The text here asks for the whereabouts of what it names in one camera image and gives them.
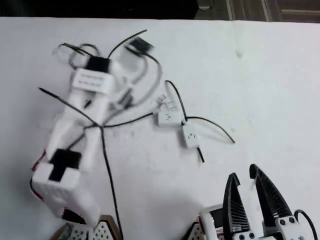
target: red wire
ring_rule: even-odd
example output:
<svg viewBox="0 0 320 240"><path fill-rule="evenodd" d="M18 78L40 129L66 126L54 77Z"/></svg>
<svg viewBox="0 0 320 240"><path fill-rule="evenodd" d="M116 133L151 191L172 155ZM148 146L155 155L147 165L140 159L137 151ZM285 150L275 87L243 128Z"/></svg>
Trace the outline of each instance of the red wire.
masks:
<svg viewBox="0 0 320 240"><path fill-rule="evenodd" d="M40 156L40 158L33 164L31 171L34 172L37 169L38 164L40 163L40 161L44 158L44 156L46 155L46 150L43 150L42 155Z"/></svg>
<svg viewBox="0 0 320 240"><path fill-rule="evenodd" d="M39 193L37 193L36 190L34 189L34 187L32 186L32 177L31 177L31 179L30 179L29 186L30 186L30 189L31 189L31 191L33 192L33 194L34 194L39 200L41 200L41 201L43 202L43 201L44 201L44 198L43 198Z"/></svg>
<svg viewBox="0 0 320 240"><path fill-rule="evenodd" d="M38 164L40 163L40 161L44 158L44 156L46 155L46 150L43 150L42 155L39 157L39 159L33 164L31 171L34 172L37 169ZM29 181L29 186L30 186L30 190L33 192L33 194L41 201L44 201L44 198L36 192L36 190L34 189L34 187L32 186L32 177Z"/></svg>

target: black square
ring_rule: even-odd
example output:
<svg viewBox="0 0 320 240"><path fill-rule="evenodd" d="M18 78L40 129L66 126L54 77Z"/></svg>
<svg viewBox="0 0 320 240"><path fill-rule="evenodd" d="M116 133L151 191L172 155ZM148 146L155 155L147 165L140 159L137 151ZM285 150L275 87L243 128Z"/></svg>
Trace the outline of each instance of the black square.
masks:
<svg viewBox="0 0 320 240"><path fill-rule="evenodd" d="M129 43L129 45L133 46L138 52L142 54L146 54L148 51L150 51L150 49L153 48L150 43L146 42L140 37L136 37Z"/></svg>
<svg viewBox="0 0 320 240"><path fill-rule="evenodd" d="M110 62L111 60L108 58L91 56L84 69L107 74L109 72Z"/></svg>
<svg viewBox="0 0 320 240"><path fill-rule="evenodd" d="M81 153L76 151L57 149L50 160L53 164L49 180L60 182L66 168L79 169Z"/></svg>

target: wire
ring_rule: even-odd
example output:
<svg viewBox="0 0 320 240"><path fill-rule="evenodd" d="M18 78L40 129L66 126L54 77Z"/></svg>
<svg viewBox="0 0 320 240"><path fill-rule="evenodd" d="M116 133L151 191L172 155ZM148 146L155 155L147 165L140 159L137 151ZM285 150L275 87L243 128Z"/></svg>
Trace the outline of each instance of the wire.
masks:
<svg viewBox="0 0 320 240"><path fill-rule="evenodd" d="M31 192L36 196L37 199L39 199L40 201L44 201L44 198L39 193L37 193L37 191L32 186L32 177L30 178L30 181L29 181L29 187Z"/></svg>
<svg viewBox="0 0 320 240"><path fill-rule="evenodd" d="M83 44L81 44L81 45L79 45L79 46L74 46L74 47L76 47L76 48L77 48L78 50L80 50L80 51L84 51L84 50L83 50L83 47L90 47L90 48L92 48L92 49L95 50L95 55L91 55L91 56L101 57L101 53L100 53L99 49L98 49L95 45L93 45L93 44L83 43ZM79 53L79 52L75 50L75 51L70 55L69 60L68 60L69 65L70 65L73 69L76 69L76 68L77 68L77 67L74 65L74 59L75 59L77 53Z"/></svg>
<svg viewBox="0 0 320 240"><path fill-rule="evenodd" d="M178 99L179 99L179 102L180 102L182 111L183 111L184 119L185 119L185 121L187 122L187 121L188 121L188 117L187 117L186 109L185 109L184 103L182 102L182 99L181 99L181 96L180 96L180 94L179 94L178 89L176 88L176 86L174 85L174 83L173 83L172 81L170 81L170 80L165 80L165 83L170 84L170 85L174 88L175 93L176 93L176 95L178 96Z"/></svg>
<svg viewBox="0 0 320 240"><path fill-rule="evenodd" d="M121 234L121 239L123 240L124 239L124 234L123 234L123 231L122 231L121 221L120 221L120 217L119 217L119 211L118 211L118 205L117 205L114 181L113 181L113 178L112 178L111 168L110 168L110 165L109 165L107 152L106 152L105 132L104 132L103 127L100 127L100 131L101 131L103 157L104 157L104 161L105 161L105 164L106 164L106 169L107 169L108 174L109 174L111 191L112 191L112 198L113 198L113 204L114 204L114 209L115 209L115 215L116 215L117 223L118 223L120 234Z"/></svg>
<svg viewBox="0 0 320 240"><path fill-rule="evenodd" d="M141 56L141 58L143 59L143 69L142 72L135 78L132 80L132 84L135 85L137 84L147 73L148 71L148 61L146 59L145 56Z"/></svg>
<svg viewBox="0 0 320 240"><path fill-rule="evenodd" d="M130 121L125 121L125 122L117 123L117 124L113 124L113 125L104 125L103 128L114 128L114 127L119 127L119 126L126 125L126 124L131 124L133 122L136 122L136 121L138 121L140 119L144 119L144 118L149 117L151 115L153 115L153 112L147 113L147 114L145 114L143 116L139 116L139 117L137 117L135 119L132 119Z"/></svg>
<svg viewBox="0 0 320 240"><path fill-rule="evenodd" d="M114 116L116 116L117 114L121 113L122 110L119 110L119 111L116 111L114 112L111 116L109 116L104 122L102 125L105 125L109 120L111 120ZM90 126L85 126L83 128L83 130L85 129L89 129L89 128L93 128L95 127L95 125L90 125ZM78 144L83 138L85 137L85 133L83 131L83 133L81 135L79 135L72 143L70 143L67 147L66 147L66 150L70 150L71 148L73 148L76 144Z"/></svg>
<svg viewBox="0 0 320 240"><path fill-rule="evenodd" d="M67 101L63 100L61 97L53 94L52 92L43 89L42 87L39 87L39 90L45 94L48 94L49 96L59 100L61 103L67 105L69 108L75 110L76 112L80 113L81 115L83 115L84 117L86 117L90 122L92 122L94 125L99 126L98 123L95 122L95 120L93 120L91 117L89 117L87 114L85 114L83 111L81 111L80 109L76 108L75 106L73 106L72 104L68 103Z"/></svg>
<svg viewBox="0 0 320 240"><path fill-rule="evenodd" d="M200 155L201 161L202 161L203 163L205 163L204 156L202 155L202 152L201 152L201 150L200 150L200 147L197 147L196 149L198 150L198 153L199 153L199 155Z"/></svg>
<svg viewBox="0 0 320 240"><path fill-rule="evenodd" d="M43 150L43 153L41 154L41 156L39 157L39 159L33 164L31 171L34 172L37 169L38 164L40 163L40 161L44 158L44 156L46 155L46 150Z"/></svg>
<svg viewBox="0 0 320 240"><path fill-rule="evenodd" d="M84 53L85 54L87 54L87 55L89 55L89 56L94 56L94 55L92 55L90 52L88 52L88 51L86 51L86 50L84 50L84 49L82 49L82 48L80 48L80 47L78 47L78 46L75 46L75 45L72 45L72 44L69 44L69 43L66 43L66 42L64 42L64 43L61 43L59 46L58 46L58 48L60 48L61 46L65 46L65 47L67 47L67 48L70 48L70 49L72 49L73 51L75 51L75 52L77 52L77 53L79 53L79 54L81 54L81 55L83 55Z"/></svg>
<svg viewBox="0 0 320 240"><path fill-rule="evenodd" d="M125 40L121 41L120 43L118 43L118 44L111 50L111 52L109 53L108 59L111 57L111 55L114 53L114 51L117 50L117 48L119 48L119 47L120 47L122 44L124 44L126 41L128 41L128 40L130 40L130 39L133 39L134 37L136 37L136 36L138 36L138 35L140 35L140 34L143 34L143 33L145 33L146 31L147 31L147 29L142 30L142 31L140 31L140 32L137 32L137 33L135 33L135 34L127 37Z"/></svg>
<svg viewBox="0 0 320 240"><path fill-rule="evenodd" d="M130 107L136 107L136 106L144 103L148 98L151 97L151 95L155 92L155 90L157 89L157 87L159 86L159 84L161 82L161 77L162 77L163 71L162 71L162 66L159 63L159 61L157 59L155 59L153 56L149 55L148 53L144 53L143 55L150 58L151 60L153 60L157 64L157 76L156 76L154 84L149 89L149 91L147 91L147 93L140 100L138 100L136 103L132 103L130 105Z"/></svg>
<svg viewBox="0 0 320 240"><path fill-rule="evenodd" d="M80 109L76 108L75 106L73 106L72 104L68 103L67 101L63 100L62 98L60 98L59 96L53 94L50 91L47 91L41 87L39 87L39 89L44 92L45 94L48 94L49 96L59 100L61 103L67 105L69 108L77 111L78 113L80 113L81 115L83 115L84 117L86 117L87 119L89 119L94 125L95 127L98 127L101 131L101 141L102 141L102 150L103 150L103 157L104 157L104 161L106 164L106 168L108 171L108 175L109 175L109 180L110 180L110 185L111 185L111 191L112 191L112 197L113 197L113 204L114 204L114 209L115 209L115 214L116 214L116 219L117 219L117 223L118 223L118 227L120 230L120 234L122 239L124 239L124 235L123 235L123 231L122 231L122 227L121 227L121 221L120 221L120 217L119 217L119 211L118 211L118 205L117 205L117 199L116 199L116 192L115 192L115 187L114 187L114 181L112 178L112 174L111 174L111 168L109 165L109 161L108 161L108 157L107 157L107 152L106 152L106 142L105 142L105 132L104 132L104 128L103 126L97 124L93 119L91 119L87 114L85 114L84 112L82 112Z"/></svg>
<svg viewBox="0 0 320 240"><path fill-rule="evenodd" d="M78 136L72 143L70 143L65 150L71 150L75 145L77 145L83 138L85 137L85 133L82 133Z"/></svg>
<svg viewBox="0 0 320 240"><path fill-rule="evenodd" d="M207 121L215 126L217 126L218 128L220 128L229 138L230 140L235 144L236 142L233 140L233 138L226 132L226 130L224 130L220 125L216 124L215 122L209 120L209 119L206 119L204 117L200 117L200 116L187 116L186 117L187 119L201 119L201 120L204 120L204 121Z"/></svg>
<svg viewBox="0 0 320 240"><path fill-rule="evenodd" d="M312 233L313 233L313 238L314 240L318 240L318 235L317 235L317 231L316 231L316 228L315 228L315 225L314 223L311 221L311 218L305 213L305 211L301 210L301 209L297 209L295 210L294 212L294 217L295 219L299 222L298 220L298 215L299 214L302 214L305 219L308 221L309 225L310 225L310 228L312 230Z"/></svg>

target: perforated metal plate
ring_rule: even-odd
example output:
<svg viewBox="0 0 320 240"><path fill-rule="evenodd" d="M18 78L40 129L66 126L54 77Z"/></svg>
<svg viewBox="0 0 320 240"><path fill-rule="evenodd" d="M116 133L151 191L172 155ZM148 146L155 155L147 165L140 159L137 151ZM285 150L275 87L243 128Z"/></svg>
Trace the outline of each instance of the perforated metal plate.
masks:
<svg viewBox="0 0 320 240"><path fill-rule="evenodd" d="M193 226L193 229L188 237L188 240L204 240L204 233L202 232L201 226L199 223L196 223Z"/></svg>
<svg viewBox="0 0 320 240"><path fill-rule="evenodd" d="M64 229L58 240L86 240L87 236L88 240L114 240L107 223L104 221L99 222L94 232L92 231L92 228L70 224L70 227Z"/></svg>
<svg viewBox="0 0 320 240"><path fill-rule="evenodd" d="M86 240L89 230L90 229L85 226L70 224L70 227L67 226L64 229L58 240Z"/></svg>

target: gripper jaw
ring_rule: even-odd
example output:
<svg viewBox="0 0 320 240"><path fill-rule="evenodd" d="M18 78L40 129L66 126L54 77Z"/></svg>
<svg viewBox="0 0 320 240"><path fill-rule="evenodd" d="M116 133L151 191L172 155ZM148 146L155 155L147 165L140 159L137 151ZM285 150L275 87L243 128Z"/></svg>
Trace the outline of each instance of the gripper jaw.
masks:
<svg viewBox="0 0 320 240"><path fill-rule="evenodd" d="M264 225L274 227L275 219L292 216L285 199L268 176L255 164L250 165L249 173L250 178L255 179Z"/></svg>
<svg viewBox="0 0 320 240"><path fill-rule="evenodd" d="M235 173L229 175L223 198L223 233L224 239L232 240L236 233L251 230L245 208L243 206L238 186L239 179Z"/></svg>

